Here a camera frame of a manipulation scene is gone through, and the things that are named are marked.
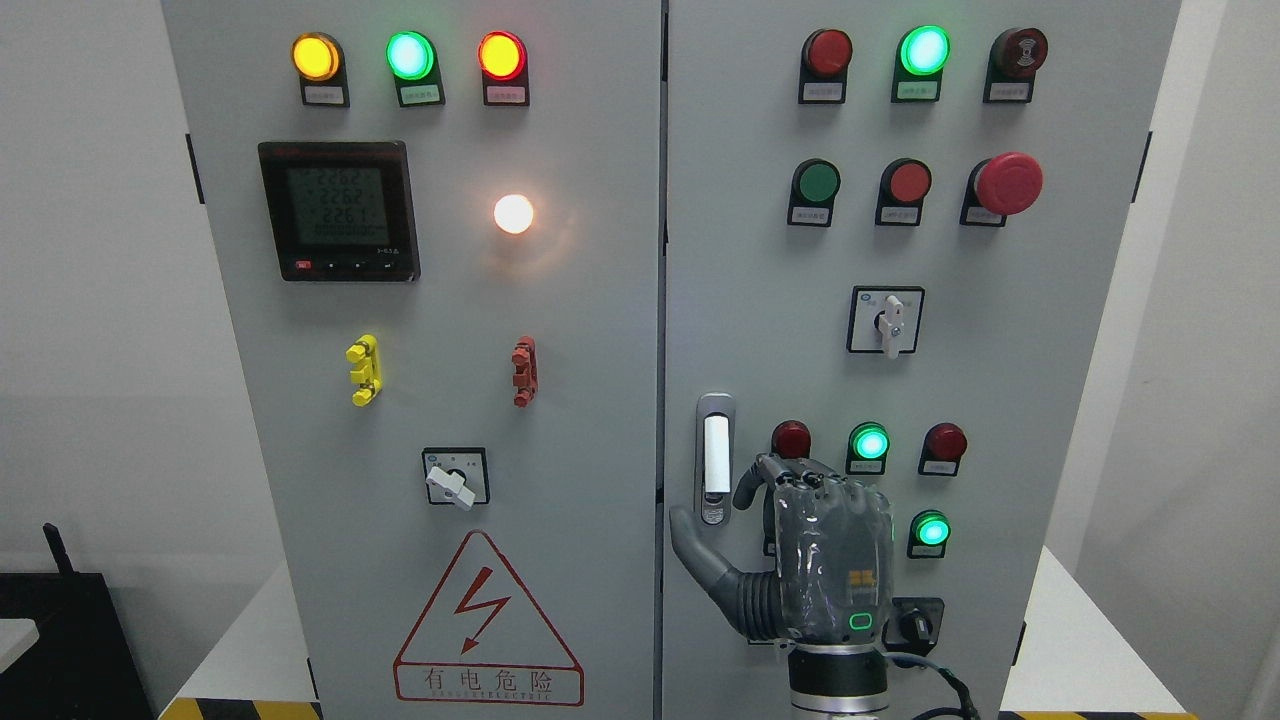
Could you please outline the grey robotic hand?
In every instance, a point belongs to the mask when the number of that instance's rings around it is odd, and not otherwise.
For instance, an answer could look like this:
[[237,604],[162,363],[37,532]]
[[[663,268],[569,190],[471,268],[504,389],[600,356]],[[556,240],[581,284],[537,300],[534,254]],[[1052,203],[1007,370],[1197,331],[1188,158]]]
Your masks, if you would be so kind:
[[817,653],[876,647],[892,605],[893,528],[874,487],[808,457],[760,454],[733,502],[745,509],[759,486],[773,489],[776,569],[740,571],[700,534],[689,509],[669,509],[680,562],[750,641],[791,641]]

